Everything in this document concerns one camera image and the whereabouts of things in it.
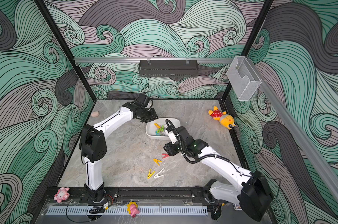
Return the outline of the green clothespin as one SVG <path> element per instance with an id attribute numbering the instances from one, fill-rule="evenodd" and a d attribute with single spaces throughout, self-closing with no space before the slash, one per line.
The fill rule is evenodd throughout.
<path id="1" fill-rule="evenodd" d="M 165 127 L 161 127 L 160 129 L 157 129 L 157 132 L 164 132 L 165 131 Z"/>

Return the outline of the yellow orange clothespin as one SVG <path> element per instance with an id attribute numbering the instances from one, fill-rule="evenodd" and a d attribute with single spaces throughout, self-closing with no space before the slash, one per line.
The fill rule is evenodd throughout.
<path id="1" fill-rule="evenodd" d="M 160 163 L 162 162 L 161 160 L 158 160 L 158 159 L 153 159 L 153 161 L 158 165 L 158 166 L 160 166 Z"/>

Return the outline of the white clothespin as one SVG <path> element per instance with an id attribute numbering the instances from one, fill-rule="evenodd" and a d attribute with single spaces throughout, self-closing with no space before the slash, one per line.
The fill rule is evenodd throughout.
<path id="1" fill-rule="evenodd" d="M 164 177 L 164 174 L 163 174 L 164 171 L 165 171 L 165 169 L 160 170 L 157 174 L 155 174 L 154 179 Z"/>

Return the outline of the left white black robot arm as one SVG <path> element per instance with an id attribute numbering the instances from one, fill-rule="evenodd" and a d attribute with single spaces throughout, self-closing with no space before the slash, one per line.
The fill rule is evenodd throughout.
<path id="1" fill-rule="evenodd" d="M 125 123 L 138 119 L 148 123 L 158 119 L 151 99 L 134 100 L 119 107 L 118 111 L 95 125 L 85 125 L 81 131 L 79 149 L 86 166 L 85 191 L 91 201 L 99 203 L 105 197 L 102 159 L 108 146 L 106 139 Z"/>

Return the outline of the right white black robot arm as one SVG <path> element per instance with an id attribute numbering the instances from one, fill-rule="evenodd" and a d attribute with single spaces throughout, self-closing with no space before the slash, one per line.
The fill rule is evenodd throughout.
<path id="1" fill-rule="evenodd" d="M 181 154 L 190 164 L 202 163 L 229 183 L 213 180 L 207 184 L 209 201 L 226 201 L 237 204 L 251 219 L 259 222 L 267 212 L 273 194 L 267 177 L 259 171 L 251 172 L 218 154 L 208 143 L 194 139 L 184 127 L 168 126 L 165 130 L 170 142 L 163 148 L 169 156 Z"/>

